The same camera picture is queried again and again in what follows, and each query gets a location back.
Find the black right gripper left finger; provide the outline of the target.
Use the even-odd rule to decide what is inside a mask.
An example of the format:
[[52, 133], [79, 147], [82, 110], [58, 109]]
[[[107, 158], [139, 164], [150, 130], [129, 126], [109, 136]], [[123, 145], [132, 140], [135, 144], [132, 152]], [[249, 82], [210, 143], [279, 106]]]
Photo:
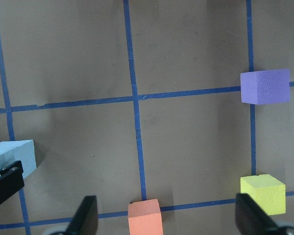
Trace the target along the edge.
[[65, 230], [66, 235], [95, 235], [98, 230], [97, 197], [85, 196]]

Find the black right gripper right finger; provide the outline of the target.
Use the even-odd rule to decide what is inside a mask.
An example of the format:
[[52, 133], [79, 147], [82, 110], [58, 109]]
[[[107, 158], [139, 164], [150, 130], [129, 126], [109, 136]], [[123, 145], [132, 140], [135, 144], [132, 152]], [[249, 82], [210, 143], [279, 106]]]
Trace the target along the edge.
[[277, 224], [247, 193], [237, 193], [235, 224], [241, 235], [278, 235]]

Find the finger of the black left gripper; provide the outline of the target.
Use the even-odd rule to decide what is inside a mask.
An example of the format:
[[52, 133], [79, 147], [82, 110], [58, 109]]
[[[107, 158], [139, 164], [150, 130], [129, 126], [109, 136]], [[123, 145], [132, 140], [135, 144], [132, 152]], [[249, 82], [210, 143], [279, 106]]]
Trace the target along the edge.
[[21, 161], [0, 169], [0, 205], [24, 187], [23, 172]]

